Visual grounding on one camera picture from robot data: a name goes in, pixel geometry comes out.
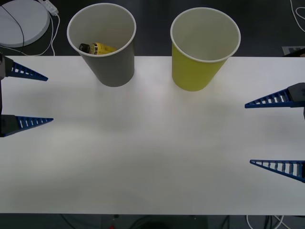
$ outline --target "paper cup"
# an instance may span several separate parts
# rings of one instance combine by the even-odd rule
[[[118,87],[126,84],[134,73],[133,39],[136,23],[124,7],[99,3],[76,13],[67,28],[70,45],[92,69],[104,85]],[[81,43],[102,43],[117,51],[93,55],[79,50]]]
[[[225,13],[211,8],[182,12],[171,26],[172,77],[184,90],[203,89],[238,49],[241,35]]]

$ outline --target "white cable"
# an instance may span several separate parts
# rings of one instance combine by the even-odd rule
[[[249,228],[250,228],[250,229],[253,229],[253,227],[251,227],[251,225],[250,225],[250,223],[249,223],[249,217],[248,217],[248,215],[246,215],[246,220],[247,220],[247,224],[248,224]]]
[[[292,7],[292,0],[290,0],[290,5],[291,5],[292,14],[294,15],[294,18],[295,18],[295,21],[296,21],[297,25],[300,27],[300,29],[301,29],[303,32],[305,32],[305,30],[300,26],[300,24],[299,24],[299,22],[297,21],[296,16],[295,16],[295,12],[296,12],[296,14],[297,14],[300,18],[302,18],[302,19],[305,20],[305,18],[302,17],[302,16],[301,16],[300,14],[298,14],[298,12],[297,12],[298,9],[305,9],[305,7],[299,7],[299,8],[297,8],[297,9],[295,10],[295,12],[294,12],[294,8]]]
[[[278,228],[280,227],[280,225],[283,223],[283,219],[284,219],[284,216],[281,216],[281,219],[278,218],[278,220],[279,220],[280,222],[279,222],[278,225],[277,225],[275,228],[273,228],[273,229],[278,229]]]
[[[51,48],[52,48],[52,50],[53,50],[53,56],[55,56],[55,50],[54,50],[54,48],[53,48],[53,41],[55,40],[55,37],[56,37],[56,35],[57,35],[57,31],[58,31],[58,28],[59,28],[59,24],[60,24],[60,22],[61,22],[61,18],[59,17],[59,15],[58,15],[58,14],[55,14],[55,16],[58,17],[58,24],[57,24],[56,32],[55,32],[55,34],[54,34],[54,38],[53,38],[53,40],[51,41]]]
[[[283,222],[283,220],[282,220],[282,225],[284,226],[284,227],[286,227],[287,229],[290,229],[290,227],[288,227],[286,224],[284,224],[284,222]]]
[[[52,19],[50,13],[49,13],[49,17],[50,17],[51,23],[52,23],[52,35],[51,35],[51,40],[50,40],[50,43],[49,43],[49,46],[47,47],[47,49],[46,49],[44,52],[42,52],[42,53],[40,53],[40,54],[37,54],[37,55],[27,55],[27,54],[25,54],[24,52],[21,52],[21,54],[23,54],[23,55],[25,55],[25,56],[40,56],[40,55],[43,55],[43,54],[49,49],[49,47],[50,47],[52,41],[54,40],[54,39],[53,39],[53,30],[54,30],[53,19]],[[18,51],[18,50],[16,50],[16,49],[12,49],[12,48],[5,47],[5,46],[2,46],[2,45],[0,45],[0,47],[1,47],[1,48],[4,48],[4,49],[13,50],[13,51],[16,51],[16,52],[19,52],[19,53],[20,53],[20,51]]]
[[[276,217],[280,222],[278,223],[278,225],[273,228],[273,229],[278,229],[280,227],[281,224],[283,224],[285,227],[287,227],[288,229],[290,229],[286,224],[283,223],[283,219],[284,219],[284,216],[281,216],[281,219],[279,219],[277,216],[274,216]],[[250,223],[249,223],[249,216],[246,215],[246,220],[247,220],[247,224],[249,226],[250,229],[253,229],[253,227],[251,227]]]

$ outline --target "cable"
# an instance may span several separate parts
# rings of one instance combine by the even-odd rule
[[[269,224],[269,219],[270,219],[270,216],[265,216],[264,229],[267,229],[267,226]]]
[[[297,14],[300,18],[302,18],[302,19],[305,20],[305,18],[302,17],[302,16],[297,12],[298,9],[305,9],[305,7],[299,7],[299,8],[297,8],[297,9],[295,10],[295,12],[294,12],[294,8],[293,8],[293,6],[292,6],[292,0],[290,0],[290,5],[291,5],[292,14],[294,15],[294,18],[295,18],[295,21],[296,21],[297,25],[300,27],[300,29],[301,29],[303,32],[305,32],[305,30],[300,26],[300,24],[299,24],[299,22],[297,21],[296,16],[295,16],[295,12],[296,12],[296,14]]]
[[[220,225],[220,229],[223,229],[225,226],[225,223],[228,222],[228,228],[230,227],[230,216],[226,216],[222,222],[222,224]]]
[[[60,214],[60,216],[62,217],[62,219],[72,228],[72,229],[76,229],[64,216],[63,214]]]
[[[273,222],[272,222],[272,216],[270,217],[270,228],[269,229],[272,229],[272,226],[273,226]]]
[[[247,220],[247,224],[248,224],[249,228],[250,228],[250,229],[253,229],[253,227],[251,227],[251,225],[250,225],[250,223],[249,223],[249,216],[248,216],[248,215],[246,215],[246,220]]]
[[[55,50],[54,50],[54,48],[53,48],[53,41],[55,40],[55,37],[56,37],[56,35],[57,35],[57,31],[58,31],[58,28],[59,28],[59,24],[60,24],[60,22],[61,22],[61,18],[59,17],[59,15],[58,15],[58,14],[55,14],[55,16],[58,17],[58,24],[57,24],[56,32],[55,32],[55,34],[54,34],[54,38],[53,38],[53,40],[51,41],[51,48],[52,48],[52,50],[53,50],[53,56],[55,56]]]
[[[41,56],[43,55],[48,49],[49,47],[51,46],[51,43],[52,43],[52,40],[53,40],[53,30],[54,30],[54,26],[53,26],[53,19],[51,17],[51,15],[49,14],[49,17],[51,19],[51,24],[52,24],[52,35],[51,35],[51,40],[50,40],[50,43],[49,43],[49,46],[47,47],[47,49],[45,51],[43,51],[42,53],[40,54],[37,54],[37,55],[28,55],[28,54],[25,54],[24,52],[20,52],[21,54],[25,55],[25,56]],[[16,49],[12,49],[12,48],[9,48],[9,47],[5,47],[5,46],[2,46],[0,45],[1,48],[4,48],[4,49],[9,49],[9,50],[13,50],[13,51],[16,51],[16,52],[19,52],[18,50]]]
[[[278,229],[278,228],[280,227],[280,225],[283,224],[283,218],[284,218],[284,216],[281,216],[281,219],[279,219],[277,216],[274,216],[274,217],[276,217],[280,222],[279,222],[278,225],[276,225],[276,227],[273,228],[273,229]],[[248,215],[246,215],[246,220],[247,220],[247,224],[248,224],[249,228],[250,228],[250,229],[254,229],[254,228],[250,225],[250,223],[249,223],[249,216],[248,216]]]
[[[279,222],[278,225],[277,225],[275,228],[273,228],[273,229],[278,229],[278,228],[280,227],[280,225],[283,223],[284,216],[281,216],[281,219],[279,219],[277,216],[274,216],[274,217],[276,217],[280,222]]]
[[[24,47],[24,34],[23,34],[23,30],[20,26],[20,24],[17,22],[17,20],[10,14],[10,12],[8,12],[3,6],[1,6],[14,20],[15,22],[19,25],[19,28],[21,30],[21,33],[22,33],[22,47],[21,47],[21,50],[20,50],[20,54],[22,54],[22,50],[23,50],[23,47]]]
[[[284,224],[283,218],[282,218],[281,224],[282,224],[284,227],[286,227],[287,229],[290,229],[290,227],[288,227],[286,224]]]

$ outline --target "gray paper cup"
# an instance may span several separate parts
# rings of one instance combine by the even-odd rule
[[[69,22],[67,37],[70,45],[89,65],[100,82],[118,87],[126,84],[134,73],[133,39],[136,23],[124,7],[99,3],[77,12]],[[81,43],[102,43],[117,51],[93,55],[79,50]]]

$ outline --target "white round object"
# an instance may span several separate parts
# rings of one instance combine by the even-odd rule
[[[49,13],[39,2],[15,0],[4,4],[3,7],[20,24],[24,45],[37,41],[49,27]],[[0,7],[0,45],[12,48],[22,46],[22,32],[16,21]]]

